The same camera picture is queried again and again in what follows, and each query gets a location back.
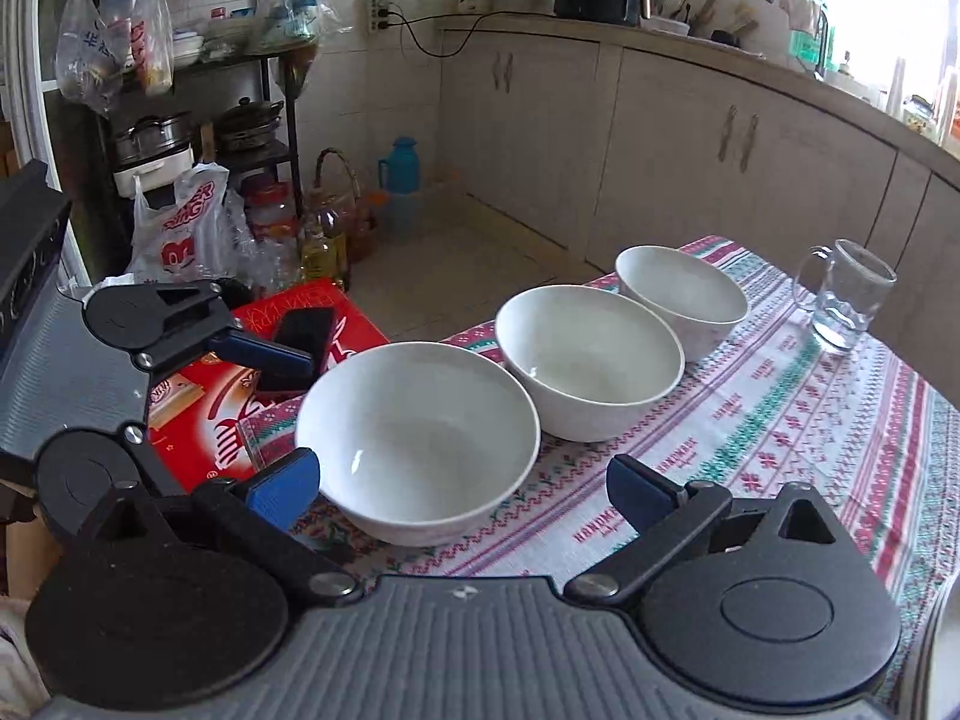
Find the blue thermos jug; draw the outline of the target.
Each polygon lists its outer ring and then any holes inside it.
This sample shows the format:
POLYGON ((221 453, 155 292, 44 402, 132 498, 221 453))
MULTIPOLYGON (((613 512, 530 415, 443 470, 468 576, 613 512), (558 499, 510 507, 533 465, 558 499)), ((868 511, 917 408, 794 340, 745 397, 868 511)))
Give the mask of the blue thermos jug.
POLYGON ((415 138, 395 138, 389 154, 377 161, 377 182, 387 197, 382 208, 387 231, 398 241, 408 241, 415 236, 421 206, 420 156, 415 138))

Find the red white plastic bag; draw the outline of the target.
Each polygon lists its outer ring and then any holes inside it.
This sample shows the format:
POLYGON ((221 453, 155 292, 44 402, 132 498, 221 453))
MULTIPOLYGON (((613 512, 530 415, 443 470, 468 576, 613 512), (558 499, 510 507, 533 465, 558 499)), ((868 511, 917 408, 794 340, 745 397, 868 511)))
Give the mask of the red white plastic bag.
POLYGON ((174 203, 160 210, 149 206, 137 184, 128 273, 160 283, 232 277, 235 233, 224 206, 228 179, 226 167, 197 164, 172 183, 174 203))

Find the white bowl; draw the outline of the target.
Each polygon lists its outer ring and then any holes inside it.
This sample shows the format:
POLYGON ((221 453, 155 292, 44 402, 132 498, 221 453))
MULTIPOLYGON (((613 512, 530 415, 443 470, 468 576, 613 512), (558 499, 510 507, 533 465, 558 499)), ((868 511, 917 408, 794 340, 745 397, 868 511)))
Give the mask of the white bowl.
POLYGON ((711 263, 660 245, 617 255, 619 293, 669 323, 688 362, 700 362, 750 314, 740 286, 711 263))
POLYGON ((540 450, 524 387, 483 356, 431 341, 384 344, 309 388, 295 442, 319 492, 375 539, 425 548, 487 522, 540 450))
POLYGON ((682 345, 661 317, 590 286, 549 284, 512 296, 494 317, 494 339, 542 429, 571 442, 623 436, 685 369, 682 345))

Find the patterned tablecloth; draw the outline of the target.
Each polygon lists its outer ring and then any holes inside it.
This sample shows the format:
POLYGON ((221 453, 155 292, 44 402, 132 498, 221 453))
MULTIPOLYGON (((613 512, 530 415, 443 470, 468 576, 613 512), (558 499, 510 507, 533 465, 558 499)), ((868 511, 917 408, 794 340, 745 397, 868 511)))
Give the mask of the patterned tablecloth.
MULTIPOLYGON (((381 543, 327 504, 306 518, 308 538, 366 582, 410 574, 443 590, 455 575, 480 585, 519 574, 534 592, 633 541, 604 488, 614 455, 748 497, 811 483, 892 594, 901 639, 916 644, 958 564, 957 410, 882 341, 867 338, 848 356, 823 353, 793 304, 789 278, 758 255, 721 238, 690 250, 736 280, 754 309, 623 433, 594 444, 545 437, 523 486, 441 546, 381 543)), ((651 665, 620 660, 626 632, 617 621, 567 614, 565 624, 573 637, 544 658, 495 653, 452 691, 410 689, 402 663, 379 656, 325 663, 320 640, 309 639, 280 682, 252 695, 241 715, 353 718, 374 695, 384 718, 664 717, 651 665)))

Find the black metal shelf rack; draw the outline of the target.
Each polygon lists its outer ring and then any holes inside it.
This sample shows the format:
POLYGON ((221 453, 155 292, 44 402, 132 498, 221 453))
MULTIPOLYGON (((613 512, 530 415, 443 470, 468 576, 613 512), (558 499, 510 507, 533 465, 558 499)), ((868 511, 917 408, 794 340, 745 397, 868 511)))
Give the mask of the black metal shelf rack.
POLYGON ((218 71, 233 71, 242 68, 259 71, 257 82, 257 98, 270 101, 270 89, 274 84, 275 76, 280 78, 278 89, 283 103, 283 120, 286 122, 286 142, 278 135, 274 135, 267 146, 261 149, 247 151, 229 151, 227 149, 221 157, 223 164, 231 171, 244 172, 265 169, 272 176, 278 177, 278 168, 288 164, 291 171, 291 197, 295 202, 296 210, 302 210, 302 183, 301 169, 299 169, 299 143, 296 130, 296 103, 295 103, 295 74, 293 73, 293 49, 272 50, 267 54, 249 54, 242 49, 239 54, 231 55, 226 59, 212 60, 212 62, 194 62, 184 70, 174 71, 174 78, 187 78, 192 82, 194 78, 206 78, 218 71))

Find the cooking oil bottle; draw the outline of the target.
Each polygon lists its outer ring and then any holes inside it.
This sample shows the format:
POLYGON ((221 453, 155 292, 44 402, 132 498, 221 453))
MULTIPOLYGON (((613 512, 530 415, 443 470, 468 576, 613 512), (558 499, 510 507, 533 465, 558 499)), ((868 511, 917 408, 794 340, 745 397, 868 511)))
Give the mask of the cooking oil bottle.
POLYGON ((299 231, 299 266, 306 281, 325 278, 342 291, 350 288, 350 264, 343 234, 331 238, 322 227, 303 226, 299 231))

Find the clear glass mug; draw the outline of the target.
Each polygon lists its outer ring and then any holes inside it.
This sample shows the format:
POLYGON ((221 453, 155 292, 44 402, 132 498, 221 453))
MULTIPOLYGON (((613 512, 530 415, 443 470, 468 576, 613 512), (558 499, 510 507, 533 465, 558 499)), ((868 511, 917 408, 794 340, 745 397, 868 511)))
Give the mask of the clear glass mug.
POLYGON ((812 335, 830 353, 851 353, 866 335, 880 307, 896 285, 896 273, 877 255, 850 239, 814 245, 800 261, 791 298, 809 316, 812 335), (825 265, 812 293, 800 284, 811 260, 825 265))

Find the red cardboard box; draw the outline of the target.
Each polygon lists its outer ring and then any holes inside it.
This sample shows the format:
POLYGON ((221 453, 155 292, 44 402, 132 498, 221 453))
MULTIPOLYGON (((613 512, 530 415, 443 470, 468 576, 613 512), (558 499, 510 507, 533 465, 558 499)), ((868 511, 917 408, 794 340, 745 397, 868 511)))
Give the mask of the red cardboard box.
MULTIPOLYGON (((381 346, 387 338, 329 280, 309 281, 235 310, 245 330, 271 340, 286 312, 324 307, 334 312, 327 369, 381 346)), ((187 491, 217 476, 245 479, 257 460, 244 444, 241 422, 280 401, 257 392, 259 374, 208 353, 158 383, 149 395, 148 435, 164 466, 187 491)))

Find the white kitchen cabinets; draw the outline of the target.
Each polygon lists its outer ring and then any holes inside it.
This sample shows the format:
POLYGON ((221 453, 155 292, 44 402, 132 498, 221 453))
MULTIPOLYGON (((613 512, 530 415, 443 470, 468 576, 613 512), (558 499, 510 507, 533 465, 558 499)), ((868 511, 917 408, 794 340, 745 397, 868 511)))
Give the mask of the white kitchen cabinets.
POLYGON ((546 16, 444 28, 438 151, 572 259, 734 239, 784 271, 839 238, 898 281, 872 330, 958 392, 958 161, 891 115, 740 50, 546 16))

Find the kitchen faucet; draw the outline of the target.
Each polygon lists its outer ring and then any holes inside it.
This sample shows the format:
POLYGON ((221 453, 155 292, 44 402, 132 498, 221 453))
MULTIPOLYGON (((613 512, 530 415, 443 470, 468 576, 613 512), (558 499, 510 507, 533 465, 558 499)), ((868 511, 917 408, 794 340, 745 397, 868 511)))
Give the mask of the kitchen faucet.
POLYGON ((789 29, 802 32, 814 39, 817 46, 815 64, 807 70, 809 75, 822 80, 827 73, 828 46, 830 45, 830 23, 827 9, 818 0, 766 0, 768 4, 778 5, 788 15, 789 29))

